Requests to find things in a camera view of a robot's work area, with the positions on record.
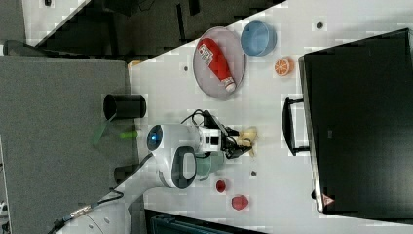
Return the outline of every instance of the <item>black cup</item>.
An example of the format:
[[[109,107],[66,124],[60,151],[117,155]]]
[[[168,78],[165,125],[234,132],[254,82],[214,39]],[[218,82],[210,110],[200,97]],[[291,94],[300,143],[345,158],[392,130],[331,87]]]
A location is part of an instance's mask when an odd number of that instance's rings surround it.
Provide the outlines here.
[[[146,113],[146,101],[141,95],[107,95],[103,112],[107,120],[114,114],[114,120],[142,118]]]

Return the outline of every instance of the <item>white table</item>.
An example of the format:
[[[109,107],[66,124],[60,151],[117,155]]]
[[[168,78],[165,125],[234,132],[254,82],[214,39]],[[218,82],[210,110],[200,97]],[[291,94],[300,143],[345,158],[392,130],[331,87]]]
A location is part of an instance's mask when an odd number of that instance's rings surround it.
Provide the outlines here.
[[[91,0],[22,0],[26,44],[36,46],[55,33]]]
[[[185,190],[149,190],[144,194],[145,209],[265,233],[411,233],[413,226],[317,212],[310,196],[313,190],[310,157],[304,153],[292,157],[282,136],[283,101],[286,96],[301,97],[299,71],[296,68],[281,78],[276,75],[274,64],[283,56],[297,61],[311,51],[412,26],[413,1],[288,0],[228,28],[241,35],[252,20],[272,25],[279,41],[266,57],[247,58],[244,84],[228,101],[208,97],[198,87],[192,70],[198,41],[130,68],[132,92],[147,98],[147,115],[136,122],[140,128],[178,123],[194,109],[201,108],[210,110],[224,125],[238,130],[256,126],[259,134],[255,158],[244,155],[227,161],[224,170]],[[324,23],[321,30],[316,29],[319,21]],[[305,145],[304,110],[302,104],[296,108],[297,145]],[[252,177],[251,171],[257,171],[257,177]],[[219,178],[230,180],[230,188],[224,195],[214,191]],[[249,198],[246,211],[236,212],[231,208],[234,194]]]

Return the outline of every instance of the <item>ketchup bottle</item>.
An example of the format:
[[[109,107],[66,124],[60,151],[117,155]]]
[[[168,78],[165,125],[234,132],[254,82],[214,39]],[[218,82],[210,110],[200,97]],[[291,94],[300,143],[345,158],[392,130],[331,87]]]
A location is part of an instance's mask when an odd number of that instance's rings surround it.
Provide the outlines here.
[[[224,84],[225,90],[227,92],[235,91],[237,85],[232,78],[227,59],[225,59],[219,46],[212,39],[205,38],[198,43],[197,50],[209,69]]]

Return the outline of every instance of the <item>small red cup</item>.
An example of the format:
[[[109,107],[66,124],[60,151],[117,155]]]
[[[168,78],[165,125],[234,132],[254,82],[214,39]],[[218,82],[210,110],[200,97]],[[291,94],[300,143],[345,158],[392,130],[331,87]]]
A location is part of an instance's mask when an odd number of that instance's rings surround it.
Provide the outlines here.
[[[216,182],[216,186],[215,186],[215,187],[216,187],[216,191],[222,193],[222,192],[225,191],[225,188],[227,187],[227,185],[225,184],[225,181],[224,181],[224,180],[218,180],[218,181]]]
[[[248,203],[248,199],[244,195],[237,196],[232,199],[232,207],[237,211],[244,209],[248,206]]]

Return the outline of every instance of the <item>pink plate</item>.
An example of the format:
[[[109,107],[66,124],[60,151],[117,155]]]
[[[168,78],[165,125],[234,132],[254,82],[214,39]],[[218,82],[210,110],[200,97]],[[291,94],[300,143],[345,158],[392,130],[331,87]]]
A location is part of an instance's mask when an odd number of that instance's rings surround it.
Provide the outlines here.
[[[231,74],[237,84],[237,88],[234,91],[236,92],[243,80],[245,71],[245,54],[241,46],[240,37],[237,33],[225,27],[214,27],[204,33],[200,40],[204,38],[214,40],[224,54],[225,59],[227,59]],[[195,50],[193,62],[195,79],[204,93],[221,99],[234,93],[229,93],[225,90],[224,85],[207,67],[197,50]]]

